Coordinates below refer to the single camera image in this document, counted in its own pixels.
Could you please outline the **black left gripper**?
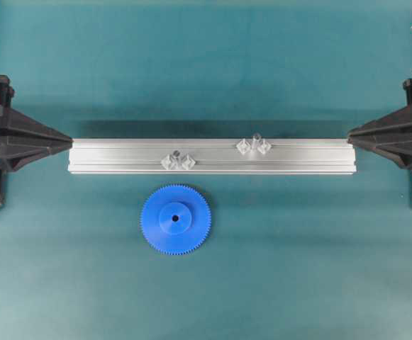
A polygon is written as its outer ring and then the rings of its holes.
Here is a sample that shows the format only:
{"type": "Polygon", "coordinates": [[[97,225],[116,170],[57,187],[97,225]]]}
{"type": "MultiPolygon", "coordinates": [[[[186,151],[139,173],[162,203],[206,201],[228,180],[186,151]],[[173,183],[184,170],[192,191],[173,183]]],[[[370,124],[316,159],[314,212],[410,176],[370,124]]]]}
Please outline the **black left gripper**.
{"type": "Polygon", "coordinates": [[[73,144],[71,137],[10,108],[13,95],[9,78],[0,75],[0,205],[4,171],[18,171],[73,144]]]}

